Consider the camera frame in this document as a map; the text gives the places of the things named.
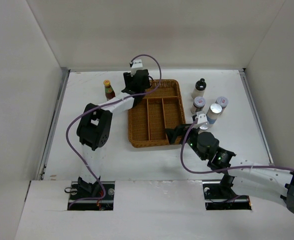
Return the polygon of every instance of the black bottle cap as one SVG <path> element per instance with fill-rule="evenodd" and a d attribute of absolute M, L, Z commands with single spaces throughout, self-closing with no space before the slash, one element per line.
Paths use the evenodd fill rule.
<path fill-rule="evenodd" d="M 204 91 L 206 88 L 205 79 L 201 78 L 199 81 L 196 82 L 195 88 L 198 91 Z"/>

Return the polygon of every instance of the brown plastic basket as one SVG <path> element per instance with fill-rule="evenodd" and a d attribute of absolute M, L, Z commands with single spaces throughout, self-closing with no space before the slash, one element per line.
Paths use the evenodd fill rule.
<path fill-rule="evenodd" d="M 158 84 L 152 82 L 151 91 Z M 146 95 L 142 101 L 128 111 L 128 138 L 135 148 L 169 145 L 165 129 L 174 129 L 185 124 L 185 113 L 179 83 L 162 79 L 159 88 Z"/>

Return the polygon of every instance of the gray wall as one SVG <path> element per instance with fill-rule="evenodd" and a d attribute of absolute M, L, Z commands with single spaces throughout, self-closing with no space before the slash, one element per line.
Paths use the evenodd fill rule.
<path fill-rule="evenodd" d="M 275 163 L 294 167 L 294 0 L 286 0 L 246 75 Z"/>
<path fill-rule="evenodd" d="M 141 53 L 169 68 L 244 68 L 284 2 L 27 1 L 61 66 L 109 70 Z"/>
<path fill-rule="evenodd" d="M 0 0 L 0 240 L 15 237 L 61 70 L 25 0 Z"/>

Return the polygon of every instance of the white bottle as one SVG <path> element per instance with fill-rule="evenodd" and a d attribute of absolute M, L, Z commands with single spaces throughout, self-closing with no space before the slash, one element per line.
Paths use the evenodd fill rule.
<path fill-rule="evenodd" d="M 195 84 L 195 88 L 191 94 L 192 99 L 195 99 L 196 97 L 203 97 L 205 89 L 206 89 L 205 79 L 201 78 Z"/>

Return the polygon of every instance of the purple cable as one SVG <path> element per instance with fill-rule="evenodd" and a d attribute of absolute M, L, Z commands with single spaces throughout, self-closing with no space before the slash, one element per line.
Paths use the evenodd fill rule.
<path fill-rule="evenodd" d="M 87 114 L 90 114 L 98 109 L 101 109 L 101 108 L 104 108 L 104 107 L 107 107 L 107 106 L 110 106 L 110 105 L 114 105 L 114 104 L 117 104 L 117 103 L 120 103 L 121 101 L 123 100 L 126 100 L 128 98 L 132 98 L 132 97 L 137 97 L 137 96 L 145 96 L 147 94 L 151 94 L 153 92 L 155 92 L 157 90 L 157 88 L 161 85 L 161 80 L 162 80 L 162 70 L 161 70 L 161 66 L 159 64 L 159 62 L 151 55 L 148 55 L 148 54 L 139 54 L 137 56 L 135 56 L 130 62 L 133 62 L 135 59 L 139 58 L 139 57 L 149 57 L 151 59 L 153 59 L 155 61 L 155 63 L 157 64 L 158 66 L 158 69 L 159 69 L 159 81 L 158 81 L 158 84 L 157 86 L 151 90 L 151 91 L 148 91 L 148 92 L 143 92 L 143 93 L 135 93 L 135 94 L 132 94 L 132 95 L 129 95 L 129 96 L 126 96 L 124 97 L 123 99 L 119 99 L 117 101 L 113 101 L 113 102 L 109 102 L 109 103 L 105 103 L 103 105 L 100 105 L 100 106 L 97 106 L 97 107 L 94 107 L 88 111 L 85 111 L 83 114 L 79 115 L 78 117 L 76 117 L 70 124 L 69 126 L 67 127 L 67 130 L 66 130 L 66 141 L 68 143 L 68 145 L 70 146 L 70 148 L 76 153 L 76 155 L 82 160 L 82 162 L 85 164 L 86 168 L 88 169 L 88 171 L 90 172 L 90 174 L 96 179 L 96 181 L 98 182 L 98 184 L 100 185 L 100 187 L 102 188 L 102 191 L 103 191 L 103 195 L 101 197 L 83 197 L 83 198 L 79 198 L 75 201 L 73 201 L 68 209 L 71 208 L 71 206 L 73 204 L 75 204 L 76 202 L 78 201 L 82 201 L 82 200 L 100 200 L 100 199 L 103 199 L 105 196 L 106 196 L 106 189 L 104 188 L 104 185 L 102 184 L 102 182 L 99 180 L 99 178 L 95 175 L 95 173 L 92 171 L 92 169 L 89 167 L 87 161 L 83 158 L 83 156 L 76 150 L 76 148 L 74 148 L 74 146 L 72 145 L 70 139 L 69 139 L 69 131 L 71 129 L 71 127 L 74 125 L 75 122 L 77 122 L 79 119 L 81 119 L 83 116 L 86 116 Z"/>
<path fill-rule="evenodd" d="M 184 152 L 184 147 L 187 142 L 187 137 L 189 133 L 191 132 L 193 126 L 197 123 L 197 118 L 196 120 L 190 125 L 188 128 L 185 137 L 183 138 L 182 145 L 181 145 L 181 150 L 180 150 L 180 162 L 182 167 L 189 173 L 191 174 L 212 174 L 212 173 L 221 173 L 223 171 L 228 171 L 228 170 L 233 170 L 233 169 L 278 169 L 278 170 L 286 170 L 286 171 L 291 171 L 294 172 L 294 168 L 291 167 L 285 167 L 285 166 L 263 166 L 263 165 L 242 165 L 242 166 L 231 166 L 231 167 L 226 167 L 226 168 L 221 168 L 221 169 L 216 169 L 216 170 L 210 170 L 210 171 L 192 171 L 189 168 L 186 167 L 184 160 L 183 160 L 183 152 Z"/>

